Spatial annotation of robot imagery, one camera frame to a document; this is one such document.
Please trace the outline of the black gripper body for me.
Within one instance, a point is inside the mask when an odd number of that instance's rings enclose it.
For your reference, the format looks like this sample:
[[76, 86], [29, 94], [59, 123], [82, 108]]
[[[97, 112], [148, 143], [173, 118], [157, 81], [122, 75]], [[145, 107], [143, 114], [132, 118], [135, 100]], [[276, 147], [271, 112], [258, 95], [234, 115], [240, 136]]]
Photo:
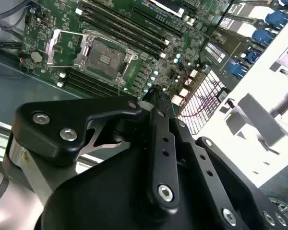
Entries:
[[148, 204], [148, 165], [134, 148], [66, 181], [41, 215], [43, 230], [164, 230], [164, 215]]

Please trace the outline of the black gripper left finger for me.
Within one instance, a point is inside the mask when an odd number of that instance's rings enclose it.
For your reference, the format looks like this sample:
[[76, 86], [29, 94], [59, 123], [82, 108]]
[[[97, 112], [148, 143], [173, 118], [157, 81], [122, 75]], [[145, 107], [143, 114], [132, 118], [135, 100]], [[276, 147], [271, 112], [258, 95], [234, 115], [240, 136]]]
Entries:
[[153, 86], [140, 101], [113, 96], [26, 103], [14, 117], [11, 161], [17, 165], [40, 201], [75, 176], [80, 156], [114, 151], [123, 143], [144, 153], [148, 181], [144, 196], [158, 207], [158, 90]]

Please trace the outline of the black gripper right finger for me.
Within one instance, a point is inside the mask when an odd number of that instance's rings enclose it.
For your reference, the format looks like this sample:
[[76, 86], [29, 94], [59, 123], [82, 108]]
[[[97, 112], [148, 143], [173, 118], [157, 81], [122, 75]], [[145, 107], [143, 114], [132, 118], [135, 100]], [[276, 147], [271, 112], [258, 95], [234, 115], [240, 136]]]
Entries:
[[158, 90], [158, 207], [165, 230], [288, 230], [288, 219]]

